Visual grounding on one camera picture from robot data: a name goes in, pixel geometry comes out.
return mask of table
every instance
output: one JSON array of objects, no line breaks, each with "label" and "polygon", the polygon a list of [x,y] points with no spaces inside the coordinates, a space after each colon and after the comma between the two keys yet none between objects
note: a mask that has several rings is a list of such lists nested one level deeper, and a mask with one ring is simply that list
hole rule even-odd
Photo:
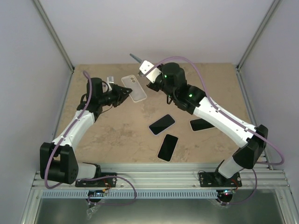
[{"label": "table", "polygon": [[[191,65],[182,63],[189,84],[201,89],[200,79]],[[165,135],[178,137],[178,143],[170,162],[220,162],[228,158],[238,146],[216,128],[193,132],[190,120],[194,115],[181,111],[173,103],[167,105],[166,95],[146,87],[149,81],[138,77],[138,64],[90,64],[75,68],[68,90],[57,134],[72,120],[80,98],[86,93],[86,70],[91,77],[114,76],[118,85],[121,78],[135,75],[147,94],[147,98],[134,103],[129,97],[122,105],[99,116],[81,139],[76,158],[79,162],[92,163],[146,163],[164,162],[157,157]],[[223,108],[249,122],[244,99],[239,87],[235,68],[229,63],[198,63],[211,97]],[[176,123],[158,136],[148,126],[170,114]]]}]

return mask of white wall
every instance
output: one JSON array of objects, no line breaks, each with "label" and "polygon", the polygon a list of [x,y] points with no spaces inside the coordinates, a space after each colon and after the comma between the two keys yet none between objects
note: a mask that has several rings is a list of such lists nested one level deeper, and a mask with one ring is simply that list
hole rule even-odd
[{"label": "white wall", "polygon": [[73,64],[237,64],[273,0],[41,0]]},{"label": "white wall", "polygon": [[242,74],[258,120],[285,155],[283,168],[299,208],[298,8],[298,0],[282,1]]},{"label": "white wall", "polygon": [[0,1],[0,222],[20,223],[69,69],[30,0]]}]

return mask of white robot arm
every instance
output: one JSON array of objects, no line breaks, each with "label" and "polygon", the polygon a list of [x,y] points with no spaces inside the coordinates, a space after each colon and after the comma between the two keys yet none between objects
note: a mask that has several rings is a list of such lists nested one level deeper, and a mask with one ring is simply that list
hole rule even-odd
[{"label": "white robot arm", "polygon": [[[65,130],[51,143],[44,142],[40,147],[40,169],[41,178],[44,179],[48,173],[48,180],[72,184],[77,179],[90,179],[101,175],[97,164],[77,163],[75,150],[83,135],[92,126],[101,113],[103,106],[117,107],[124,102],[132,92],[129,88],[124,88],[113,83],[113,78],[108,77],[106,82],[100,78],[91,78],[91,95],[89,103],[84,101],[84,94],[77,107],[74,118]],[[103,92],[103,83],[107,85],[107,90]],[[90,84],[87,83],[87,93],[90,92]],[[55,151],[54,157],[60,156],[60,160],[54,158],[50,161],[50,155]]]},{"label": "white robot arm", "polygon": [[[211,99],[218,107],[216,110],[204,91],[196,86],[187,84],[185,71],[177,63],[161,64],[148,74],[154,65],[149,61],[142,61],[134,55],[131,56],[140,63],[139,75],[146,77],[150,81],[147,85],[150,89],[163,91],[167,96],[168,104],[173,101],[179,109],[211,123],[230,137],[239,147],[214,172],[214,177],[220,186],[240,170],[253,168],[266,144],[253,135],[252,132],[257,132],[259,135],[267,138],[268,129],[265,126],[255,127],[249,124],[226,111]],[[223,113],[219,112],[220,110],[231,119],[241,123],[244,128],[241,128],[231,119],[224,116]]]}]

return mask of clear phone case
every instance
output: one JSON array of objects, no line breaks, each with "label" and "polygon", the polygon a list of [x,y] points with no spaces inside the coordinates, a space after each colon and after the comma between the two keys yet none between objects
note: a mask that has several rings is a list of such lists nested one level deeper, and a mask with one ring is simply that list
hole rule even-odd
[{"label": "clear phone case", "polygon": [[125,76],[121,81],[125,87],[132,89],[130,97],[135,103],[146,99],[147,95],[134,75]]}]

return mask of black smartphone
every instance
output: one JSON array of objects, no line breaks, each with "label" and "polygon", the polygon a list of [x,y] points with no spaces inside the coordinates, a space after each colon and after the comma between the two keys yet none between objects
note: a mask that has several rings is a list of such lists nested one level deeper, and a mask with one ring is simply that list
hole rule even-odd
[{"label": "black smartphone", "polygon": [[202,118],[191,120],[190,125],[194,132],[214,127],[214,125],[210,124],[206,120],[203,120]]},{"label": "black smartphone", "polygon": [[171,125],[175,123],[175,120],[170,116],[169,114],[166,114],[164,117],[157,120],[155,123],[151,124],[149,126],[149,129],[151,132],[153,132],[154,135],[160,134],[162,131],[169,128]]},{"label": "black smartphone", "polygon": [[167,134],[160,148],[158,158],[169,162],[171,160],[177,142],[178,142],[178,138],[176,136]]}]

